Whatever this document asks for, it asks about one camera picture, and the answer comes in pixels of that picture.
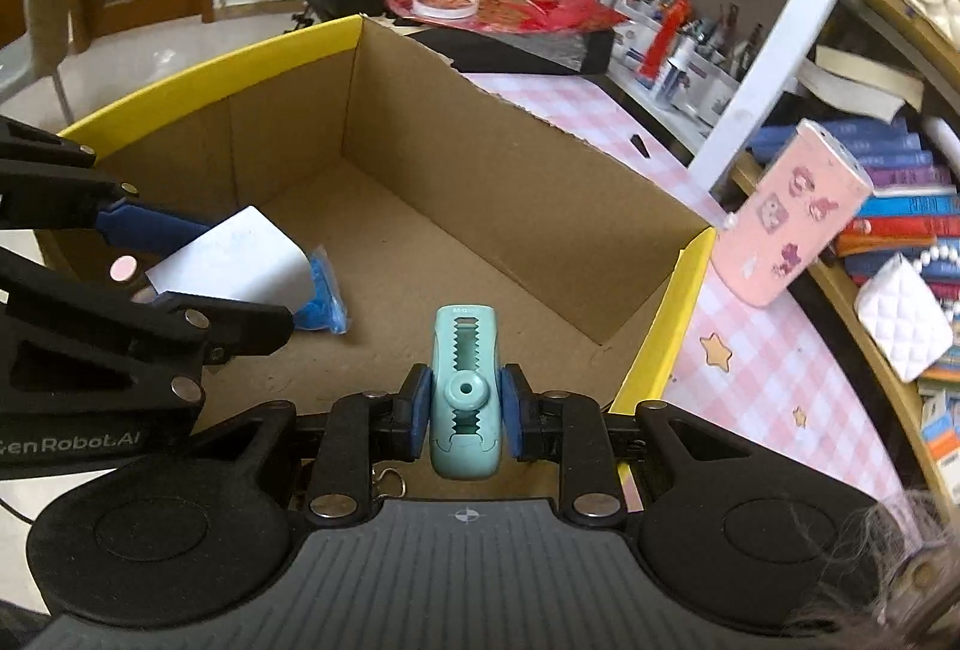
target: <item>gray ribbed panel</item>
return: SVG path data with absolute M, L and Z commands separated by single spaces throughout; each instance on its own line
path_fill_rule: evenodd
M 458 520 L 458 510 L 480 516 Z M 800 650 L 665 598 L 616 534 L 546 501 L 387 501 L 318 531 L 265 594 L 229 615 L 143 634 L 61 618 L 30 650 Z

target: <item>gray chair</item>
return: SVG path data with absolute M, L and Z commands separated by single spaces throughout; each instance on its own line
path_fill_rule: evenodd
M 69 16 L 75 0 L 23 0 L 26 34 L 0 49 L 0 103 L 50 76 L 67 124 L 73 111 L 57 68 L 70 43 Z

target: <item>gingham tablecloth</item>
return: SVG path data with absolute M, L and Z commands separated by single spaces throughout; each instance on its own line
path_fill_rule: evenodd
M 598 86 L 572 76 L 467 78 L 616 157 L 709 223 L 722 223 L 719 204 Z M 634 134 L 649 159 L 630 143 Z M 901 491 L 856 393 L 787 293 L 754 309 L 709 266 L 664 399 L 877 499 Z

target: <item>chair leg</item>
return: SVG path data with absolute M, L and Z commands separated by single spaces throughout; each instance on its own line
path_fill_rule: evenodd
M 54 74 L 51 76 L 54 79 L 54 90 L 56 91 L 56 99 L 61 102 L 61 111 L 64 112 L 64 119 L 66 119 L 66 124 L 69 127 L 76 121 L 73 118 L 73 111 L 70 110 L 70 103 L 66 101 L 66 92 L 64 92 L 64 83 L 59 77 L 59 70 L 54 70 Z

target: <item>stack of books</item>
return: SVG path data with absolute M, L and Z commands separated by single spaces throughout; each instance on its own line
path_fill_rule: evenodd
M 896 252 L 915 260 L 925 249 L 941 247 L 944 257 L 931 260 L 920 275 L 942 305 L 960 301 L 960 266 L 949 258 L 950 249 L 960 254 L 960 197 L 950 170 L 935 162 L 902 118 L 887 124 L 857 116 L 821 124 L 874 182 L 874 194 L 834 241 L 851 279 L 863 285 Z M 757 130 L 750 143 L 757 162 L 770 163 L 793 131 L 793 126 Z M 960 394 L 960 316 L 953 328 L 953 348 L 923 372 L 928 391 L 949 388 Z

